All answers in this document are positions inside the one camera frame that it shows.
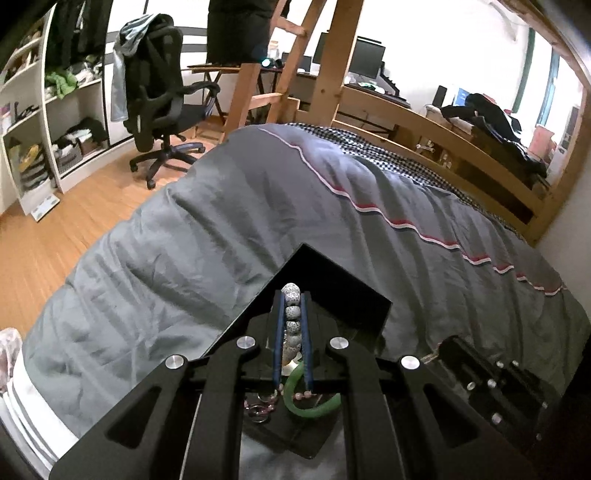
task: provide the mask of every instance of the gray hoodie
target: gray hoodie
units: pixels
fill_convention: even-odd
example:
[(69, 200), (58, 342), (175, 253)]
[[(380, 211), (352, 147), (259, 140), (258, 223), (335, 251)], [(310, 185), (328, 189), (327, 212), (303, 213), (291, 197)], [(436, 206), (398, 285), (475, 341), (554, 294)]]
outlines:
[[(127, 22), (119, 31), (113, 46), (113, 82), (111, 84), (111, 121), (123, 122), (128, 119), (127, 96), (125, 92), (125, 57), (135, 55), (139, 42), (148, 31), (150, 24), (159, 14), (147, 14)], [(125, 37), (121, 44), (120, 37)]]

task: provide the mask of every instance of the black jacket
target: black jacket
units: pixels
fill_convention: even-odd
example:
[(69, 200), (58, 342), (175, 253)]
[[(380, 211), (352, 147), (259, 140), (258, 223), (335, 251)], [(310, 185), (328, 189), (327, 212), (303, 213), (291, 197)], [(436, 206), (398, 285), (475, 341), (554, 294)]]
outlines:
[[(267, 57), (271, 17), (277, 0), (210, 0), (207, 62), (233, 66)], [(289, 11), (289, 1), (283, 16)]]
[(528, 187), (532, 186), (532, 174), (546, 177), (546, 165), (527, 153), (513, 130), (510, 117), (480, 93), (468, 95), (465, 106), (442, 107), (441, 114), (446, 119), (461, 118), (499, 142), (506, 153), (503, 159), (506, 168)]

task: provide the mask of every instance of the wooden floor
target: wooden floor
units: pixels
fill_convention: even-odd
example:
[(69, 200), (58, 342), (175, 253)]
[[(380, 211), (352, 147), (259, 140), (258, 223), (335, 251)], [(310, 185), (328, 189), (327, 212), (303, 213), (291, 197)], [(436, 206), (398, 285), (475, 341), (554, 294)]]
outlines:
[[(209, 150), (214, 137), (193, 141), (203, 142)], [(117, 159), (59, 195), (61, 202), (39, 223), (24, 216), (18, 203), (0, 217), (0, 330), (15, 327), (26, 335), (86, 249), (117, 222), (129, 218), (155, 191), (184, 175), (161, 168), (155, 177), (156, 189), (150, 191), (144, 180), (150, 162), (140, 164), (137, 173), (129, 170), (135, 155)]]

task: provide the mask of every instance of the bed frame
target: bed frame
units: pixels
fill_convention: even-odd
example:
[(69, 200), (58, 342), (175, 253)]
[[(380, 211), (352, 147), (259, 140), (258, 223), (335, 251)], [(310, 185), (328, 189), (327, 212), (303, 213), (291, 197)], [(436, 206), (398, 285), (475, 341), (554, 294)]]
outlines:
[[(567, 152), (564, 169), (560, 178), (550, 187), (544, 198), (539, 198), (487, 153), (445, 127), (370, 93), (343, 88), (343, 79), (348, 71), (355, 46), (357, 25), (363, 0), (338, 0), (336, 4), (330, 32), (322, 55), (322, 66), (316, 80), (309, 111), (300, 110), (300, 101), (290, 98), (288, 92), (290, 84), (296, 76), (297, 66), (300, 64), (300, 59), (308, 45), (310, 34), (316, 26), (326, 0), (312, 0), (301, 25), (295, 25), (289, 20), (280, 17), (286, 0), (278, 0), (275, 13), (271, 19), (271, 32), (277, 27), (296, 35), (297, 38), (277, 83), (277, 91), (253, 96), (252, 92), (255, 90), (256, 79), (261, 66), (253, 63), (242, 64), (224, 133), (227, 134), (244, 126), (248, 112), (265, 105), (271, 105), (267, 122), (287, 123), (297, 121), (352, 131), (379, 147), (412, 158), (431, 168), (449, 183), (471, 195), (488, 211), (503, 218), (520, 232), (531, 245), (535, 245), (568, 198), (589, 152), (591, 143), (590, 76), (578, 54), (569, 47), (569, 43), (563, 37), (563, 34), (530, 0), (499, 1), (537, 30), (568, 62), (583, 84), (579, 117)], [(412, 132), (417, 137), (428, 138), (445, 149), (454, 158), (461, 159), (476, 167), (495, 185), (500, 185), (512, 198), (514, 197), (521, 208), (525, 206), (532, 214), (531, 219), (527, 222), (520, 220), (498, 200), (481, 190), (480, 187), (466, 178), (460, 177), (454, 171), (429, 160), (427, 157), (379, 135), (335, 120), (341, 102), (347, 104), (347, 106), (358, 107), (372, 112), (372, 114)]]

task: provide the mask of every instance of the silver bolt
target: silver bolt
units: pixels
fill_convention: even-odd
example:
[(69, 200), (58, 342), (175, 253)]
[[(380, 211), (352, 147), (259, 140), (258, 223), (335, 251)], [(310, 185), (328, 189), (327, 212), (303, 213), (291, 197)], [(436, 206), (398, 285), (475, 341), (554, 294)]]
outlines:
[(236, 345), (238, 345), (238, 348), (242, 348), (243, 350), (247, 350), (255, 346), (255, 344), (255, 339), (253, 337), (249, 337), (248, 335), (240, 337), (238, 340), (236, 340)]
[(166, 365), (166, 368), (169, 368), (171, 370), (176, 370), (177, 368), (181, 368), (184, 364), (184, 358), (180, 355), (171, 355), (169, 356), (164, 365)]
[(330, 339), (330, 346), (335, 350), (343, 350), (349, 346), (349, 341), (343, 337), (334, 337)]
[(416, 370), (421, 366), (421, 362), (418, 360), (418, 358), (412, 355), (403, 356), (402, 360), (400, 360), (400, 363), (407, 370)]

